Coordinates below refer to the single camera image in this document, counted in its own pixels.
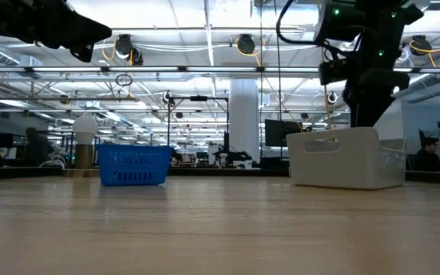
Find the blue plastic basket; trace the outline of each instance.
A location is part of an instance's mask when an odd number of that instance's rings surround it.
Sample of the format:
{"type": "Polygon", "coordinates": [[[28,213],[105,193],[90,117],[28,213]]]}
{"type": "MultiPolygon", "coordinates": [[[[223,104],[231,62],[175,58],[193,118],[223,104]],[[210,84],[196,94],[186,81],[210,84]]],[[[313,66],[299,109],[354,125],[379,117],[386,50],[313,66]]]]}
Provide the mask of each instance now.
{"type": "Polygon", "coordinates": [[[166,181],[173,148],[99,145],[99,176],[104,186],[146,186],[166,181]]]}

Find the pillar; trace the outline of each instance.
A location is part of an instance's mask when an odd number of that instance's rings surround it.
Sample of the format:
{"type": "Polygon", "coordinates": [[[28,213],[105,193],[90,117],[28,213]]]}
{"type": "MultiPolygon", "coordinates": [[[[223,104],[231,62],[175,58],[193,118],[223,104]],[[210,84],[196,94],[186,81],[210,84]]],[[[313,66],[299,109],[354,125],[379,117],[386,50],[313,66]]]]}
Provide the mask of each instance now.
{"type": "Polygon", "coordinates": [[[259,89],[256,79],[231,79],[230,150],[246,151],[259,163],[259,89]]]}

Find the wooden table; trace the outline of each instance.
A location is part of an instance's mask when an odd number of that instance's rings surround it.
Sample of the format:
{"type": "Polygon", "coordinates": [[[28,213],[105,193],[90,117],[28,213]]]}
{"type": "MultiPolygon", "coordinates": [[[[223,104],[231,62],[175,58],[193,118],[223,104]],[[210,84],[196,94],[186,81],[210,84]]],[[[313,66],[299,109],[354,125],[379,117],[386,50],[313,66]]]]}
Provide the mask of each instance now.
{"type": "Polygon", "coordinates": [[[440,185],[2,180],[0,274],[440,274],[440,185]]]}

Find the ceiling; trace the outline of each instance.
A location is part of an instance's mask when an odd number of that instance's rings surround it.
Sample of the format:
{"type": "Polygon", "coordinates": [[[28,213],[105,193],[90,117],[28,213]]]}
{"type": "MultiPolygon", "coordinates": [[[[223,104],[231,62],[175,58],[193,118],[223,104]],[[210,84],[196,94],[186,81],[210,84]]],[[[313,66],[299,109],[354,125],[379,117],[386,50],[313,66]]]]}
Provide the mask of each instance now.
{"type": "MultiPolygon", "coordinates": [[[[113,41],[119,34],[131,34],[133,43],[138,46],[143,57],[145,66],[258,66],[262,60],[263,66],[295,66],[295,67],[317,67],[322,61],[322,52],[319,48],[307,46],[293,46],[277,41],[274,32],[277,17],[273,12],[263,13],[262,34],[260,30],[261,20],[254,11],[251,14],[250,0],[69,0],[69,4],[81,15],[105,24],[113,29],[113,37],[106,41],[98,42],[95,46],[91,63],[82,63],[72,57],[68,50],[51,50],[46,47],[23,44],[17,39],[0,37],[0,52],[10,57],[21,59],[24,56],[34,57],[41,62],[42,66],[127,66],[127,62],[115,57],[107,60],[102,51],[108,56],[112,55],[113,41]],[[210,24],[211,48],[209,49],[209,30],[206,22],[210,24]],[[240,34],[251,34],[257,44],[257,51],[261,50],[261,41],[265,47],[262,54],[258,54],[258,61],[255,57],[247,57],[240,54],[235,46],[235,40],[240,34]]],[[[424,8],[429,1],[413,1],[420,8],[424,8]]],[[[314,36],[314,24],[318,20],[318,12],[313,7],[304,10],[288,11],[286,20],[283,21],[283,33],[295,40],[311,40],[314,36]]],[[[416,23],[407,26],[402,42],[410,42],[413,35],[425,35],[432,43],[433,49],[440,49],[440,12],[428,11],[425,17],[416,23]]],[[[335,45],[349,48],[351,43],[335,45]]],[[[440,51],[434,53],[438,66],[440,64],[440,51]]],[[[410,55],[396,66],[432,66],[427,56],[415,57],[410,55]]],[[[43,79],[48,81],[34,81],[33,91],[39,91],[38,96],[57,97],[67,94],[72,97],[94,97],[102,99],[110,97],[111,94],[124,97],[130,93],[140,103],[124,101],[101,102],[103,109],[130,109],[130,110],[152,110],[164,108],[162,97],[166,91],[176,96],[190,95],[217,95],[228,97],[230,79],[235,74],[188,74],[188,73],[161,73],[158,81],[156,73],[135,73],[134,76],[141,81],[135,81],[126,89],[115,87],[112,91],[108,82],[100,80],[103,75],[83,75],[73,73],[70,76],[90,76],[95,81],[73,81],[53,82],[51,77],[58,74],[45,73],[43,79]]],[[[2,91],[3,95],[12,97],[28,96],[31,92],[31,81],[8,81],[7,78],[18,78],[18,74],[0,74],[0,81],[14,87],[18,92],[10,95],[2,91]]],[[[258,86],[261,87],[261,79],[256,76],[258,86]]],[[[340,95],[344,88],[343,82],[332,83],[328,86],[329,92],[340,95]]],[[[279,101],[276,93],[279,90],[283,93],[281,98],[283,104],[289,110],[325,110],[324,87],[320,86],[319,79],[315,75],[282,75],[281,81],[275,76],[262,79],[263,97],[270,99],[270,104],[264,108],[272,113],[265,113],[264,118],[278,119],[279,101]]],[[[33,106],[41,108],[56,109],[79,109],[75,102],[63,105],[59,102],[34,102],[33,106]]],[[[0,108],[14,108],[10,105],[1,105],[0,108]]],[[[179,121],[225,121],[226,115],[220,112],[218,104],[210,102],[185,101],[178,107],[184,109],[202,109],[199,114],[184,114],[179,121]],[[215,114],[209,113],[210,107],[215,114]]],[[[331,110],[345,111],[341,99],[330,107],[331,110]]],[[[72,118],[74,116],[66,113],[47,113],[55,118],[72,118]]],[[[149,129],[163,128],[160,123],[164,114],[146,113],[120,113],[123,119],[133,124],[144,126],[149,129]]],[[[320,123],[324,115],[312,115],[307,122],[320,123]]],[[[339,115],[334,119],[335,123],[347,124],[348,116],[339,115]]],[[[288,114],[283,114],[283,120],[292,120],[288,114]]],[[[215,138],[217,128],[208,127],[205,131],[214,131],[215,138]]]]}

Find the white lamp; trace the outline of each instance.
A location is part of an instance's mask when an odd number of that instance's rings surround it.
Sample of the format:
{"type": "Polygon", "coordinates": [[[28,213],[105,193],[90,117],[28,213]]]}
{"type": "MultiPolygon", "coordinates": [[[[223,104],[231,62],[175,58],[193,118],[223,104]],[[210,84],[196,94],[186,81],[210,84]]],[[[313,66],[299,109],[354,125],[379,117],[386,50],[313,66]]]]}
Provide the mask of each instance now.
{"type": "Polygon", "coordinates": [[[77,118],[73,124],[78,144],[92,144],[92,139],[98,133],[98,123],[91,115],[77,118]]]}

